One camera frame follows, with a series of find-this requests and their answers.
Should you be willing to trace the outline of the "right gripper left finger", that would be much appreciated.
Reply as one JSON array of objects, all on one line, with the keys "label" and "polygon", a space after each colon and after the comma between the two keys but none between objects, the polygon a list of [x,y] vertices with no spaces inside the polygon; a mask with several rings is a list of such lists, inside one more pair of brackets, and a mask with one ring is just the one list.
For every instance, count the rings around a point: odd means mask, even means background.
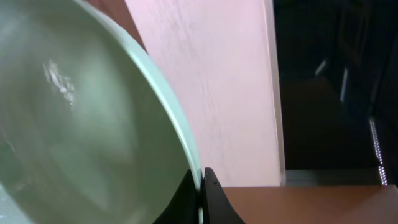
[{"label": "right gripper left finger", "polygon": [[166,209],[154,224],[199,224],[199,193],[187,170]]}]

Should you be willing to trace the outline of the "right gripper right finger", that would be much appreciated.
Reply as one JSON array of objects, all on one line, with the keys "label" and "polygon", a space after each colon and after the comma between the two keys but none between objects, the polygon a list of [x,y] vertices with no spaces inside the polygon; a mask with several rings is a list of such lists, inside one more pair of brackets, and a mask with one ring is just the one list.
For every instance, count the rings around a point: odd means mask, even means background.
[{"label": "right gripper right finger", "polygon": [[201,193],[204,224],[245,224],[230,204],[212,168],[205,168]]}]

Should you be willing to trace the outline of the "light green plate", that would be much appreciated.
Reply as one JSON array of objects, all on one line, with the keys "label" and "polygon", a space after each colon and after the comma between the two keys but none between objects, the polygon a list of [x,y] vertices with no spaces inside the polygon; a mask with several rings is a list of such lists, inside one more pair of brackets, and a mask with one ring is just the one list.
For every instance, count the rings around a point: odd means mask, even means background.
[{"label": "light green plate", "polygon": [[162,72],[85,1],[1,2],[1,222],[154,223],[188,179],[189,123]]}]

